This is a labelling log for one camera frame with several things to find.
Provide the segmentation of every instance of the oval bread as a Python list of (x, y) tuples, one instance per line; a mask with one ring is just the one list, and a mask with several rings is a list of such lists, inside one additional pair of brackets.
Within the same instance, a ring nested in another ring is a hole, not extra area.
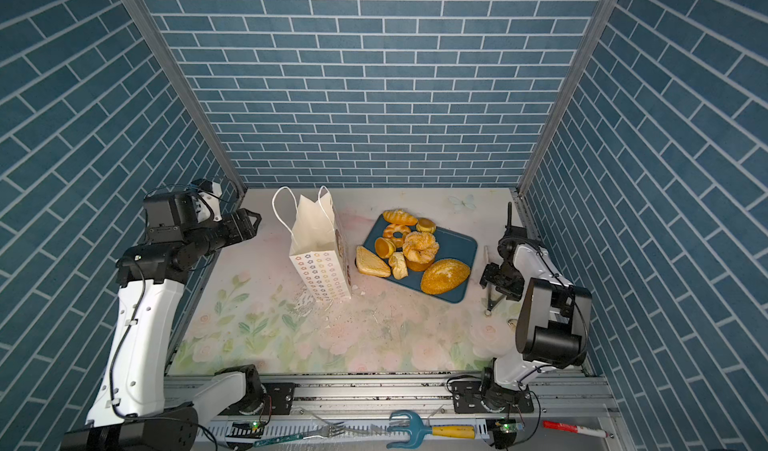
[(443, 294), (454, 289), (469, 277), (471, 269), (455, 259), (441, 259), (432, 264), (422, 276), (422, 291)]

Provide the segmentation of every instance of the red marker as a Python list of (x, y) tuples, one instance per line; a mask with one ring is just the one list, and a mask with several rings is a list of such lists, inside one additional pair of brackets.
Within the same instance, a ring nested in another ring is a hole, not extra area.
[(569, 433), (586, 434), (587, 436), (594, 436), (599, 438), (614, 437), (614, 435), (602, 429), (585, 428), (583, 426), (574, 426), (572, 424), (555, 423), (554, 421), (543, 421), (542, 425), (545, 428), (560, 429), (561, 431), (568, 431)]

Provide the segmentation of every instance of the white paper bag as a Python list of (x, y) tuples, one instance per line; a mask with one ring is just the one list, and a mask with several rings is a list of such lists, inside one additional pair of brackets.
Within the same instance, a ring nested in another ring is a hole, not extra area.
[[(275, 198), (283, 189), (291, 193), (293, 204), (296, 206), (296, 222), (293, 223), (293, 228), (285, 223), (275, 208)], [(293, 191), (283, 186), (272, 197), (272, 210), (291, 233), (288, 254), (315, 299), (331, 301), (352, 297), (346, 241), (336, 219), (328, 188), (320, 188), (317, 202), (304, 196), (299, 196), (299, 201), (296, 202)]]

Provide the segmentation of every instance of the metal post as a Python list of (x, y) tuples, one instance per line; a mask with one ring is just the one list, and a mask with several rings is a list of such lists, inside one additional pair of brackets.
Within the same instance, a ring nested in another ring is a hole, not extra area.
[(594, 15), (587, 26), (587, 31), (584, 33), (584, 37), (581, 39), (574, 60), (571, 63), (571, 68), (565, 75), (563, 80), (563, 86), (558, 94), (558, 98), (552, 105), (552, 110), (544, 122), (544, 128), (542, 133), (536, 140), (536, 145), (531, 153), (531, 159), (528, 160), (528, 166), (525, 168), (522, 178), (520, 179), (520, 185), (518, 186), (518, 193), (521, 196), (525, 196), (528, 192), (528, 188), (531, 187), (533, 178), (536, 176), (538, 167), (542, 164), (544, 154), (547, 152), (549, 144), (554, 138), (554, 134), (558, 131), (560, 121), (563, 119), (565, 109), (571, 103), (576, 86), (581, 80), (584, 70), (589, 64), (589, 59), (592, 56), (595, 48), (598, 46), (600, 36), (605, 30), (605, 25), (608, 23), (608, 18), (614, 10), (614, 6), (618, 0), (600, 0), (598, 6), (594, 10)]
[(208, 120), (205, 110), (203, 110), (203, 107), (197, 100), (197, 96), (195, 96), (187, 79), (184, 77), (184, 72), (181, 71), (176, 58), (170, 52), (168, 43), (165, 42), (144, 0), (121, 1), (128, 14), (134, 20), (141, 36), (144, 37), (144, 41), (149, 46), (150, 51), (158, 60), (160, 67), (163, 69), (168, 81), (170, 81), (170, 85), (174, 87), (174, 90), (179, 95), (181, 103), (187, 109), (187, 112), (190, 113), (190, 117), (197, 125), (197, 130), (203, 135), (208, 147), (214, 153), (214, 157), (226, 174), (226, 177), (232, 180), (239, 194), (245, 195), (246, 187), (243, 179), (232, 164), (218, 136), (216, 136), (214, 126)]

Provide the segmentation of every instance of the donut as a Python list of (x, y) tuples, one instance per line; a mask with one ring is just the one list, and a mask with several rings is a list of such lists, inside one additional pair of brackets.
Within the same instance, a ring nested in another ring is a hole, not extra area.
[(402, 253), (406, 259), (420, 264), (433, 261), (439, 249), (435, 235), (418, 231), (408, 235), (402, 244)]
[[(406, 236), (410, 234), (411, 228), (404, 224), (390, 224), (384, 228), (384, 237), (391, 239), (395, 247), (402, 247), (402, 243), (406, 240)], [(400, 233), (400, 237), (395, 237), (395, 233)]]

